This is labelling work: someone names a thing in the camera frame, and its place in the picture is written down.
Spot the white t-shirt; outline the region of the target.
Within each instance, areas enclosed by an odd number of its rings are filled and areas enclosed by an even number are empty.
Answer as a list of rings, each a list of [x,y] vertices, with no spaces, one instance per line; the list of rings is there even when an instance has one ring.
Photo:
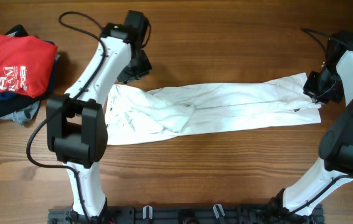
[[[303,94],[299,73],[263,83],[203,83],[143,91],[114,85],[106,109],[107,143],[141,144],[321,122],[320,105]]]

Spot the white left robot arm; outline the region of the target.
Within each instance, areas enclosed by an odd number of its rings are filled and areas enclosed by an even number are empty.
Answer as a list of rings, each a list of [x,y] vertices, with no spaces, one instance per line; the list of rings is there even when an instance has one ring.
[[[149,22],[107,24],[80,78],[63,94],[47,101],[47,144],[70,179],[73,204],[49,212],[49,223],[109,223],[101,189],[99,161],[106,150],[104,105],[114,82],[128,83],[148,74],[144,52]]]

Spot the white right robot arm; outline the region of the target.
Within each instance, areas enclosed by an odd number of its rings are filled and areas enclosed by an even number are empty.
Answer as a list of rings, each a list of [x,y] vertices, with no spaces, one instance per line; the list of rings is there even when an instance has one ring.
[[[353,44],[338,58],[346,109],[322,137],[319,157],[295,184],[282,189],[265,210],[268,223],[309,223],[314,209],[353,181]]]

